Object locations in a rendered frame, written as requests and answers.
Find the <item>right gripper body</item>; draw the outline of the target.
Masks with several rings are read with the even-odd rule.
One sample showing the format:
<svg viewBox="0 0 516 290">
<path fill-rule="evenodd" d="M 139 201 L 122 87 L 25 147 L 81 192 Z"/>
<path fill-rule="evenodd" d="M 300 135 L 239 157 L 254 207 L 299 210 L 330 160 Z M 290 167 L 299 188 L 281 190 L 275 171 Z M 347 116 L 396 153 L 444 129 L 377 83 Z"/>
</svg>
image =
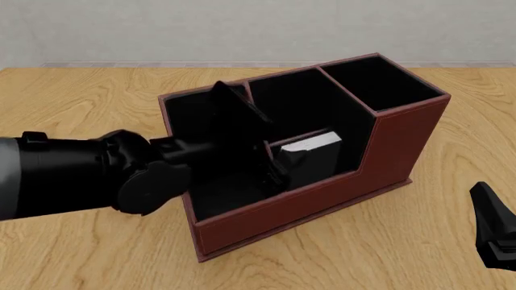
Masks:
<svg viewBox="0 0 516 290">
<path fill-rule="evenodd" d="M 476 250 L 487 268 L 516 269 L 516 238 L 476 239 Z"/>
</svg>

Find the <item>black book with grey pages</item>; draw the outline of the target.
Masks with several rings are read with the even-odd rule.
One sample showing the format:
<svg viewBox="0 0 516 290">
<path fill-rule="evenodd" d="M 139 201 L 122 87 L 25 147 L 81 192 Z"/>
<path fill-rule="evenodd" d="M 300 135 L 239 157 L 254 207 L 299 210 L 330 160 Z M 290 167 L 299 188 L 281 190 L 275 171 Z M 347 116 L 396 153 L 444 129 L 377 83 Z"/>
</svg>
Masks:
<svg viewBox="0 0 516 290">
<path fill-rule="evenodd" d="M 283 193 L 332 177 L 341 145 L 342 139 L 327 131 L 273 147 L 279 178 L 276 190 Z"/>
</svg>

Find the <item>red-brown desk caddy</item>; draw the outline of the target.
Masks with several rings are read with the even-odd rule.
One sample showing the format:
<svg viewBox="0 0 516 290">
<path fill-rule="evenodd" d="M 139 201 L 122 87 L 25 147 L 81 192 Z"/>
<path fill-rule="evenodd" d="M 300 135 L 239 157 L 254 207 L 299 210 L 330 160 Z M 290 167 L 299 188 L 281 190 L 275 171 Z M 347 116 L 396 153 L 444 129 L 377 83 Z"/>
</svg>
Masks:
<svg viewBox="0 0 516 290">
<path fill-rule="evenodd" d="M 332 177 L 279 194 L 235 162 L 196 168 L 182 200 L 199 261 L 409 184 L 451 98 L 378 54 L 224 83 L 272 120 L 272 157 L 273 147 L 321 132 L 342 145 Z M 213 86 L 160 96 L 169 137 L 208 137 Z"/>
</svg>

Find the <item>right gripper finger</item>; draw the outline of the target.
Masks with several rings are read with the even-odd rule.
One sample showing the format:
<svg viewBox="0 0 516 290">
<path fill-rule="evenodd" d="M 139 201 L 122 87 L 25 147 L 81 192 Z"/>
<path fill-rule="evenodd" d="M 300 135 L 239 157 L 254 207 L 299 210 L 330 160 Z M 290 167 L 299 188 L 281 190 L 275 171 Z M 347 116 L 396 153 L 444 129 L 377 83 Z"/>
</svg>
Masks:
<svg viewBox="0 0 516 290">
<path fill-rule="evenodd" d="M 470 189 L 476 218 L 476 241 L 516 242 L 516 214 L 500 200 L 484 181 Z"/>
</svg>

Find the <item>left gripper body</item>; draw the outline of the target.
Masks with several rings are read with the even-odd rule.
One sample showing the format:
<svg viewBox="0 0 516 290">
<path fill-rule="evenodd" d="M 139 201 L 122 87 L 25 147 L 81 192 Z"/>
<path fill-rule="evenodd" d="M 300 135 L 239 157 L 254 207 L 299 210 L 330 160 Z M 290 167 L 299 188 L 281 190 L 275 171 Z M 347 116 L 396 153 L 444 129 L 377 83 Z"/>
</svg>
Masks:
<svg viewBox="0 0 516 290">
<path fill-rule="evenodd" d="M 210 101 L 217 110 L 214 134 L 229 151 L 230 161 L 249 171 L 257 179 L 258 188 L 267 194 L 283 193 L 289 185 L 288 173 L 265 144 L 273 129 L 272 120 L 223 81 L 214 84 Z"/>
</svg>

